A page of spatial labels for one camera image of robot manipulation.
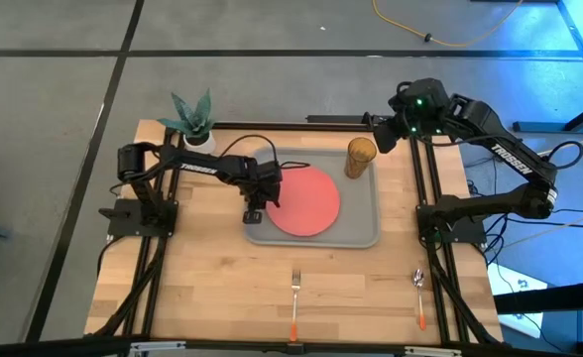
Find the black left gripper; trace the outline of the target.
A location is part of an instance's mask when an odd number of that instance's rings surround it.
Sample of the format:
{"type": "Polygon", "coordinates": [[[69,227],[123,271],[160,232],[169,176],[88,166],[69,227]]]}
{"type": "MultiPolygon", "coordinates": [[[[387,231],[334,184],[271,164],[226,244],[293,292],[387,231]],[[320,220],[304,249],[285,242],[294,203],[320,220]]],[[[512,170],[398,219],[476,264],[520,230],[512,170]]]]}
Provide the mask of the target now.
{"type": "Polygon", "coordinates": [[[279,162],[272,160],[259,164],[256,160],[250,160],[247,163],[247,173],[244,194],[248,200],[270,201],[274,207],[280,208],[283,174],[279,162]]]}

